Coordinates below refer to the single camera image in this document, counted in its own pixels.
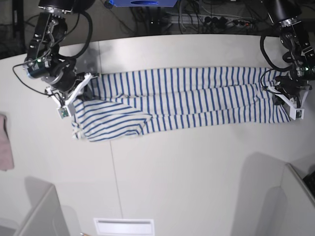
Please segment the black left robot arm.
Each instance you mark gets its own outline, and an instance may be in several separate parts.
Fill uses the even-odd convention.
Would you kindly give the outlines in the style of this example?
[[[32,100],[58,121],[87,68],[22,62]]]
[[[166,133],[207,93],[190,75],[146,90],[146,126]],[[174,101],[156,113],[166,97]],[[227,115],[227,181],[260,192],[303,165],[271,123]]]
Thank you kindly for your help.
[[[272,63],[264,48],[267,36],[264,33],[260,38],[260,50],[271,69],[284,75],[277,76],[273,85],[262,87],[273,94],[277,105],[291,102],[295,108],[302,108],[304,99],[300,93],[307,95],[312,89],[309,82],[315,79],[315,51],[303,22],[298,19],[301,8],[295,0],[263,0],[262,4],[273,24],[272,29],[280,30],[281,43],[288,50],[283,61],[289,64],[281,68]]]

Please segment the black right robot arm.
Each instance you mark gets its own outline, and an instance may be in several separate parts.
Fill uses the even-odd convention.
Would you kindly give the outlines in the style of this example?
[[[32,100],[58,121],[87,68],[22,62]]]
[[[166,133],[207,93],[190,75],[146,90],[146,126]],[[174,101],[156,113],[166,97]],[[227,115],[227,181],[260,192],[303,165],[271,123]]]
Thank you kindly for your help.
[[[45,96],[54,96],[60,103],[83,81],[76,74],[76,61],[87,50],[93,34],[93,21],[87,10],[93,0],[41,0],[40,13],[24,62],[20,65],[31,79],[41,79],[51,87]],[[71,34],[65,14],[84,16],[88,21],[88,34],[83,48],[73,56],[59,53],[60,43]]]

